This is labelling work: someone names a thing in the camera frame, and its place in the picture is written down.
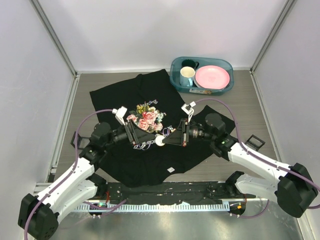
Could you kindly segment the black floral print t-shirt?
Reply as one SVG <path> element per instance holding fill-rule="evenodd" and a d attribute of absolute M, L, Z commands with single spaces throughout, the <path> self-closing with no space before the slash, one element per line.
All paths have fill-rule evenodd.
<path fill-rule="evenodd" d="M 165 70 L 139 74 L 90 93 L 99 122 L 112 129 L 119 122 L 110 109 L 126 107 L 126 121 L 154 135 L 168 136 L 186 116 L 183 99 Z M 213 154 L 210 144 L 192 139 L 186 147 L 175 145 L 117 144 L 107 153 L 101 169 L 127 187 L 154 186 L 173 174 L 183 174 Z"/>

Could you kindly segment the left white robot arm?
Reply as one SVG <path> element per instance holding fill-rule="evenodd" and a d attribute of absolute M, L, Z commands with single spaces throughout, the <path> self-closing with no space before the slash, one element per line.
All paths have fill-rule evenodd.
<path fill-rule="evenodd" d="M 96 171 L 110 148 L 119 144 L 135 146 L 155 138 L 154 134 L 140 129 L 132 120 L 115 130 L 106 122 L 98 123 L 88 145 L 76 153 L 73 165 L 37 195 L 29 193 L 22 199 L 18 225 L 24 230 L 24 238 L 50 239 L 60 222 L 77 206 L 91 198 L 100 200 L 106 195 L 107 181 Z"/>

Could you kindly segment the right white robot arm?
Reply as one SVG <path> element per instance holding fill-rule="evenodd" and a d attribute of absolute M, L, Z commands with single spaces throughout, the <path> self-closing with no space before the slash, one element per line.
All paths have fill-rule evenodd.
<path fill-rule="evenodd" d="M 157 137 L 156 144 L 186 147 L 189 139 L 209 142 L 217 157 L 259 175 L 256 178 L 239 171 L 233 173 L 225 186 L 230 197 L 262 197 L 277 203 L 290 216 L 300 218 L 319 194 L 305 166 L 279 162 L 245 146 L 226 132 L 226 124 L 217 113 L 208 114 L 203 125 L 181 119 L 178 128 L 166 137 Z"/>

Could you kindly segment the round orange brooch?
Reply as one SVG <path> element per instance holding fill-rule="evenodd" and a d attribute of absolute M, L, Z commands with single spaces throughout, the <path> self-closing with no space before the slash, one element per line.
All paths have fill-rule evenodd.
<path fill-rule="evenodd" d="M 165 143 L 163 142 L 164 139 L 165 139 L 165 137 L 163 135 L 158 135 L 158 136 L 156 136 L 154 142 L 157 146 L 163 147 L 165 145 Z"/>

